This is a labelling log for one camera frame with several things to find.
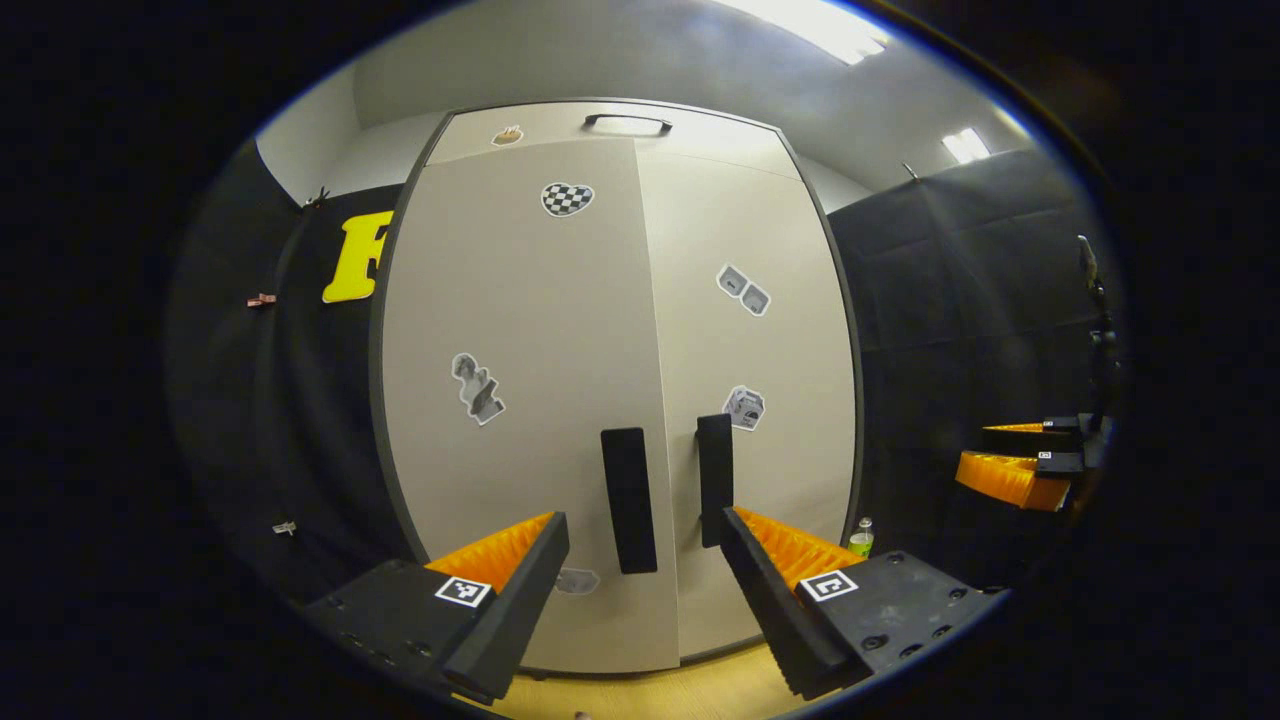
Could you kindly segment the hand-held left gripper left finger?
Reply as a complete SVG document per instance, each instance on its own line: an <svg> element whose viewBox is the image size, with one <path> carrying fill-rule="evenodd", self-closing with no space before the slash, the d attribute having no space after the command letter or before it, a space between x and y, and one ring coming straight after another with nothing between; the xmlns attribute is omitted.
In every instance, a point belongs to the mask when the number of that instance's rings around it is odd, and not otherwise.
<svg viewBox="0 0 1280 720"><path fill-rule="evenodd" d="M326 638L397 683L506 697L570 551L544 512L426 565L388 560L303 607Z"/></svg>

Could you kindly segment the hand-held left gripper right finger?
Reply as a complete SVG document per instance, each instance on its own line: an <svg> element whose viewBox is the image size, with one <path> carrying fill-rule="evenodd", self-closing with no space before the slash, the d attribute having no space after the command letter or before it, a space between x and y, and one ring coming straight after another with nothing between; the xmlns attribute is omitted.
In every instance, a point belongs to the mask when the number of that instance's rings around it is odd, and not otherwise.
<svg viewBox="0 0 1280 720"><path fill-rule="evenodd" d="M739 506L721 511L719 550L787 687L804 700L888 682L943 653L1011 596L902 551L864 559Z"/></svg>

